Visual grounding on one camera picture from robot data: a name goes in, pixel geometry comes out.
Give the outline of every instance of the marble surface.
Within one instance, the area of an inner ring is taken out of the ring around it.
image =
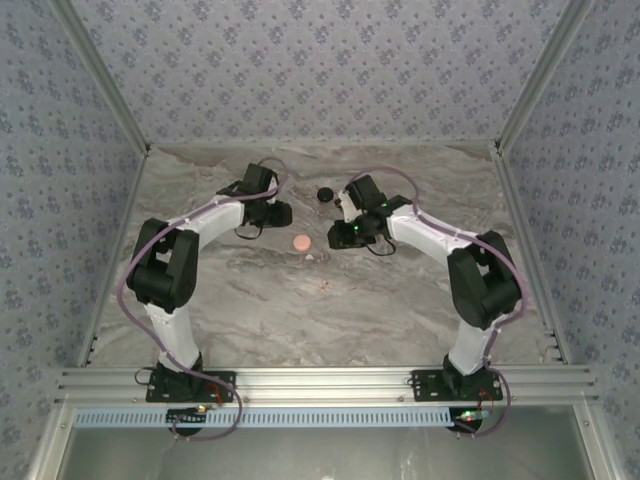
[[[190,308],[196,343],[208,365],[441,363],[459,323],[446,268],[407,245],[398,245],[395,255],[382,258],[364,249],[328,247],[326,233],[340,214],[333,204],[320,204],[316,192],[324,186],[338,190],[368,166],[391,165],[409,173],[422,188],[425,210],[468,230],[497,230],[522,265],[484,148],[185,146],[152,151],[117,278],[131,258],[144,220],[191,211],[241,178],[247,163],[272,155],[292,171],[281,199],[292,205],[293,224],[265,230],[254,241],[227,232],[200,252]],[[389,196],[412,193],[400,177],[379,174],[376,180]],[[293,248],[298,234],[311,237],[308,254]],[[126,301],[150,323],[129,291]],[[544,361],[544,331],[532,308],[498,339],[495,361]],[[101,316],[92,365],[148,365],[157,354],[155,345],[121,313],[112,292]]]

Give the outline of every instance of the aluminum frame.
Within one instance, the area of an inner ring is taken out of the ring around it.
[[[138,152],[144,153],[147,150],[147,140],[71,0],[49,0],[49,5],[120,123],[124,134]]]
[[[82,342],[82,347],[80,348],[80,354],[76,361],[76,365],[80,367],[86,367],[87,364],[90,363],[89,357],[91,356],[91,352],[93,351],[93,342],[95,342],[97,338],[96,331],[98,329],[99,320],[102,312],[104,311],[105,305],[107,304],[109,295],[111,294],[111,289],[115,284],[116,273],[118,271],[118,261],[125,246],[125,240],[127,238],[127,228],[129,227],[129,222],[131,221],[133,206],[135,205],[135,201],[138,196],[138,190],[142,181],[144,169],[147,165],[148,156],[148,152],[145,152],[142,155],[140,164],[138,165],[138,169],[136,170],[133,183],[131,185],[131,189],[129,191],[129,196],[127,197],[127,203],[125,204],[124,213],[120,221],[120,228],[118,229],[118,233],[116,235],[116,244],[111,252],[111,256],[109,257],[109,262],[107,263],[107,271],[104,278],[102,279],[102,283],[100,284],[98,298],[96,299],[96,304],[94,305],[91,312],[91,318],[89,319],[89,324],[87,325],[87,332],[84,336],[84,341]]]
[[[237,388],[252,407],[362,409],[394,407],[410,411],[425,405],[413,400],[407,384],[415,368],[438,367],[283,367],[228,368],[238,373]],[[513,408],[572,405],[596,480],[624,480],[625,474],[606,425],[594,386],[594,372],[584,365],[502,365],[512,390]],[[29,480],[55,479],[76,410],[86,407],[149,408],[146,388],[136,384],[135,368],[70,368],[63,371]],[[139,380],[148,376],[140,372]],[[473,405],[474,402],[433,402],[429,406]],[[170,408],[188,404],[154,404]]]
[[[498,135],[500,153],[507,154],[513,146],[594,3],[594,0],[569,0],[565,5],[544,50],[538,57],[538,63],[529,74]]]
[[[509,166],[508,160],[497,150],[491,148],[491,158],[493,159],[498,183],[504,192],[509,216],[520,246],[525,270],[531,286],[533,297],[538,306],[538,313],[544,324],[553,330],[553,336],[559,351],[559,360],[565,364],[571,363],[571,352],[569,343],[564,335],[560,324],[560,317],[556,309],[556,304],[551,296],[551,289],[544,274],[544,267],[538,255],[533,233],[529,227],[529,222],[524,211],[524,206],[518,195],[516,181]]]

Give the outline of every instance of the floral patterned wallpaper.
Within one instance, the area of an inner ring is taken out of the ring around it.
[[[574,360],[640,478],[640,3],[596,3],[509,158]]]
[[[496,138],[565,0],[73,0],[151,143]]]
[[[78,357],[140,155],[45,0],[0,2],[0,479]]]

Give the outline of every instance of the pink sponge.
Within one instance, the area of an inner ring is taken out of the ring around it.
[[[306,252],[311,248],[311,239],[308,235],[298,235],[293,239],[293,248],[299,252]]]

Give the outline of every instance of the cable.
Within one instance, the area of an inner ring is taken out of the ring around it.
[[[214,200],[212,202],[209,202],[209,203],[197,208],[189,216],[184,216],[184,217],[181,217],[181,218],[177,219],[174,223],[172,223],[171,225],[169,225],[169,226],[165,227],[164,229],[162,229],[151,240],[149,240],[149,242],[147,242],[147,244],[145,246],[143,246],[140,249],[138,254],[134,256],[133,260],[131,260],[131,263],[125,269],[124,273],[122,274],[122,278],[118,282],[118,286],[116,288],[116,297],[117,297],[117,300],[118,300],[118,305],[120,306],[120,308],[124,312],[125,316],[134,325],[136,325],[143,332],[145,332],[149,337],[151,337],[151,339],[155,342],[155,344],[158,346],[158,348],[160,348],[160,351],[165,354],[166,358],[171,363],[173,363],[178,369],[180,369],[184,373],[187,373],[187,374],[189,374],[191,376],[202,378],[202,379],[207,380],[209,382],[212,382],[212,383],[215,383],[217,385],[220,385],[221,387],[223,387],[226,390],[228,390],[236,398],[236,400],[238,401],[238,414],[237,414],[236,418],[234,419],[234,421],[231,424],[231,426],[229,428],[225,429],[224,431],[222,431],[221,433],[218,433],[218,434],[215,434],[215,435],[203,436],[203,437],[182,437],[180,435],[176,435],[176,438],[182,438],[184,440],[193,441],[193,442],[204,442],[204,441],[208,441],[208,440],[217,440],[219,438],[223,438],[223,437],[226,437],[226,436],[230,435],[231,433],[233,433],[236,430],[236,428],[238,428],[238,424],[240,423],[240,420],[242,418],[242,408],[243,408],[242,407],[242,397],[240,396],[238,391],[233,387],[233,385],[230,385],[229,383],[227,383],[227,382],[225,382],[223,380],[220,380],[217,377],[212,377],[211,375],[206,375],[204,373],[192,370],[189,367],[186,367],[185,365],[182,365],[180,362],[178,362],[173,357],[173,355],[171,355],[171,353],[169,351],[167,351],[167,348],[165,347],[165,345],[162,342],[162,340],[160,339],[160,337],[158,337],[158,335],[151,328],[147,327],[144,323],[142,323],[140,320],[138,320],[138,318],[136,318],[136,316],[126,306],[126,304],[124,303],[124,286],[126,284],[127,278],[129,277],[129,275],[131,275],[131,272],[133,272],[133,270],[136,268],[136,265],[138,265],[138,263],[140,262],[142,257],[149,250],[151,250],[151,248],[158,241],[163,239],[167,234],[169,234],[170,232],[172,232],[176,228],[178,228],[178,227],[180,227],[180,226],[182,226],[184,224],[187,224],[187,223],[191,222],[192,220],[194,220],[195,218],[199,217],[200,215],[202,215],[202,214],[204,214],[204,213],[206,213],[206,212],[208,212],[210,210],[213,210],[214,208],[217,208],[217,207],[219,207],[221,205],[224,205],[226,203],[247,201],[247,200],[257,200],[259,198],[264,198],[264,197],[270,197],[270,196],[277,195],[278,192],[282,189],[283,185],[289,179],[289,171],[288,171],[287,166],[285,165],[285,163],[282,160],[280,160],[279,158],[267,157],[265,159],[262,159],[260,161],[260,163],[262,163],[262,162],[264,162],[266,160],[276,160],[284,168],[284,175],[283,175],[282,181],[275,188],[272,188],[271,190],[268,190],[268,191],[262,192],[262,193],[258,193],[258,194],[255,194],[255,195],[243,195],[243,196],[238,196],[238,197],[226,197],[226,198],[223,198],[223,199],[220,199],[220,200]]]
[[[149,370],[150,372],[153,371],[153,368],[151,367],[142,367],[141,369],[139,369],[136,373],[133,374],[133,380],[138,384],[138,385],[142,385],[143,387],[146,387],[147,385],[149,385],[148,383],[142,383],[140,380],[138,380],[138,374],[142,371],[142,370]]]
[[[479,240],[476,237],[472,237],[470,235],[466,235],[465,233],[463,233],[463,232],[461,232],[459,230],[454,230],[454,229],[451,229],[451,228],[444,227],[444,226],[439,225],[439,224],[437,224],[435,222],[432,222],[428,218],[426,218],[423,215],[421,215],[420,214],[420,209],[418,207],[419,197],[420,197],[420,189],[418,188],[418,185],[413,180],[413,178],[411,178],[409,175],[404,173],[402,170],[398,170],[397,168],[387,167],[387,166],[365,168],[364,170],[360,170],[358,173],[353,175],[351,177],[351,179],[347,182],[347,185],[350,185],[351,183],[353,183],[355,180],[357,180],[358,178],[362,177],[363,175],[366,175],[366,174],[368,174],[370,172],[376,172],[376,171],[382,171],[382,172],[388,172],[388,173],[393,173],[393,174],[396,174],[396,175],[400,175],[405,180],[407,180],[411,184],[411,186],[413,187],[414,192],[415,192],[414,196],[413,196],[413,198],[411,200],[411,203],[413,205],[413,213],[416,215],[418,220],[420,220],[426,226],[428,226],[430,228],[433,228],[434,230],[436,230],[436,231],[438,231],[440,233],[444,233],[445,235],[449,235],[451,237],[457,237],[457,238],[460,238],[460,239],[465,240],[467,242],[473,243],[473,244],[479,246],[480,248],[484,248],[489,253],[493,254],[513,274],[513,277],[515,278],[515,281],[516,281],[516,283],[518,285],[518,288],[520,289],[520,296],[521,296],[520,308],[515,313],[513,313],[512,315],[510,315],[507,318],[505,318],[504,320],[501,320],[500,322],[496,323],[495,328],[491,332],[491,337],[489,338],[489,341],[487,342],[485,350],[484,350],[484,352],[482,354],[483,357],[484,357],[483,358],[484,368],[487,371],[492,372],[493,374],[497,375],[500,378],[500,380],[504,384],[504,389],[505,389],[506,394],[507,394],[507,405],[505,407],[505,410],[504,410],[502,416],[498,420],[498,422],[493,427],[489,428],[488,430],[486,430],[484,432],[481,432],[481,433],[473,432],[473,434],[472,434],[472,436],[474,438],[475,437],[478,437],[478,438],[479,437],[485,437],[487,435],[490,435],[491,433],[493,433],[496,430],[498,430],[502,425],[504,425],[504,422],[506,421],[507,417],[509,416],[509,410],[511,409],[511,390],[509,388],[509,384],[507,382],[507,379],[504,377],[502,372],[500,372],[500,371],[496,370],[495,368],[492,368],[492,367],[489,366],[489,352],[491,351],[491,348],[493,347],[493,344],[496,341],[496,338],[498,336],[499,330],[503,326],[509,325],[510,323],[513,323],[516,320],[519,320],[520,318],[522,318],[524,316],[524,314],[525,314],[525,312],[527,310],[527,307],[529,305],[529,293],[528,293],[528,289],[526,288],[527,282],[526,282],[524,276],[515,267],[513,262],[511,262],[505,255],[502,254],[502,252],[500,252],[496,248],[492,247],[491,245],[487,244],[486,242],[483,242],[482,240]],[[462,424],[460,422],[454,422],[454,423],[459,424],[460,426],[464,426],[464,428],[469,430],[469,427],[467,425],[464,425],[464,424]]]
[[[238,233],[238,229],[237,228],[233,229],[233,233],[236,234],[236,237],[241,238],[243,240],[257,240],[262,235],[262,230],[264,230],[264,227],[260,227],[260,229],[258,230],[258,234],[256,236],[254,236],[254,237],[249,237],[249,236],[242,235],[242,234]]]
[[[370,245],[365,245],[365,246],[367,247],[367,250],[369,250],[376,257],[389,257],[389,256],[393,255],[394,253],[396,253],[396,251],[398,250],[398,247],[396,247],[396,244],[393,243],[391,240],[389,240],[386,237],[385,237],[385,241],[389,245],[391,245],[391,251],[389,253],[378,253],[378,252],[374,251],[373,248],[371,248]]]
[[[489,400],[491,400],[491,410],[489,410],[489,415],[491,415],[495,407],[495,402],[493,401],[493,397],[487,390],[485,390],[482,387],[480,387],[478,391],[480,392],[481,397],[487,397]],[[478,408],[482,409],[482,400],[480,400],[480,403],[478,404]]]
[[[208,388],[208,387],[211,387],[215,390],[216,400],[218,401],[218,405],[222,405],[222,397],[220,396],[220,389],[218,388],[218,385],[216,385],[215,383],[209,383],[204,388]]]

